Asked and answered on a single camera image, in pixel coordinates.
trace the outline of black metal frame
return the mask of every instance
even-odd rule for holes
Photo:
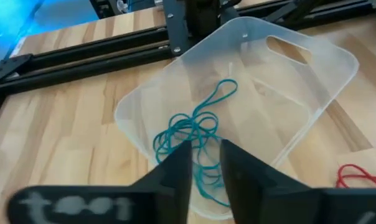
[[[220,20],[224,23],[237,16],[253,16],[297,30],[374,12],[367,0],[338,1],[315,8],[308,5],[301,8],[301,4],[293,0],[276,0],[244,7],[237,11],[234,8],[228,8],[221,13]],[[292,19],[292,9],[301,14],[304,13],[302,18]],[[198,41],[198,38],[193,38],[184,25],[184,16],[182,16],[184,5],[176,0],[164,1],[164,14],[166,26],[44,54],[21,55],[0,61],[0,109],[6,97],[11,94],[157,62],[183,54]]]

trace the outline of wooden table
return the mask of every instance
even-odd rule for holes
[[[253,4],[244,1],[241,5]],[[157,9],[28,37],[18,54],[41,53],[164,24]],[[332,187],[340,165],[376,175],[376,18],[302,30],[351,51],[357,76],[328,107],[280,170],[312,187]],[[4,204],[27,185],[129,185],[153,166],[117,128],[117,102],[170,61],[8,97],[0,112],[0,223]],[[369,186],[367,182],[352,182]],[[189,223],[212,222],[190,212]]]

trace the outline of wood grain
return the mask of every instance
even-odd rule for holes
[[[155,9],[29,37],[20,54],[40,53],[161,25]],[[376,18],[303,30],[351,51],[360,71],[279,169],[311,187],[332,187],[338,167],[376,175]],[[113,121],[117,102],[168,60],[28,91],[0,114],[0,223],[10,194],[27,185],[128,185],[152,169]],[[368,186],[354,182],[354,186]],[[189,223],[209,221],[192,212]]]

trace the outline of translucent plastic tray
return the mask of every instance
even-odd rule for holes
[[[298,47],[282,48],[270,37]],[[278,53],[302,55],[304,62]],[[216,84],[231,78],[237,92],[206,110],[219,117],[217,135],[277,166],[358,70],[348,51],[261,19],[231,20],[177,58],[118,104],[115,120],[153,163],[155,135],[176,113],[191,114]],[[221,93],[231,88],[225,85]],[[212,148],[217,157],[218,148]],[[212,192],[226,200],[225,189]],[[192,183],[190,207],[203,217],[231,218],[229,208],[203,198]]]

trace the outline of red rubber band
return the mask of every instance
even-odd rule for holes
[[[346,167],[353,167],[357,170],[359,170],[363,175],[358,174],[349,174],[349,175],[342,175],[344,168]],[[346,164],[339,168],[337,171],[337,181],[336,181],[336,187],[337,188],[350,188],[345,182],[344,179],[347,178],[359,178],[359,179],[367,179],[372,181],[374,184],[376,184],[376,176],[370,175],[365,169],[355,165],[355,164]]]

